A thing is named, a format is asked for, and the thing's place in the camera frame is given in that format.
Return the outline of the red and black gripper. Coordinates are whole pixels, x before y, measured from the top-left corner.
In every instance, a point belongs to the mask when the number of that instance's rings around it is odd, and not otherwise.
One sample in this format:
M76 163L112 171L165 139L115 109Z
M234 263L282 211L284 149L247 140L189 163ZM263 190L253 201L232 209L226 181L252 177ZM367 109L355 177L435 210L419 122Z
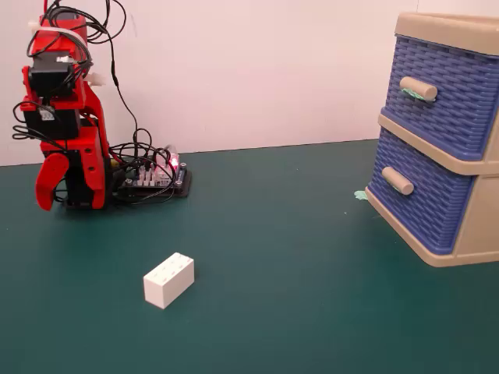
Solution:
M76 142L93 128L102 153L81 153L83 171L80 202L92 209L101 209L106 200L106 158L109 155L101 102L89 83L78 83L68 96L42 98L31 88L24 100L13 108L15 120L26 127L18 136L38 138L46 143ZM54 189L69 169L69 159L63 153L49 154L38 173L35 196L39 207L50 210Z

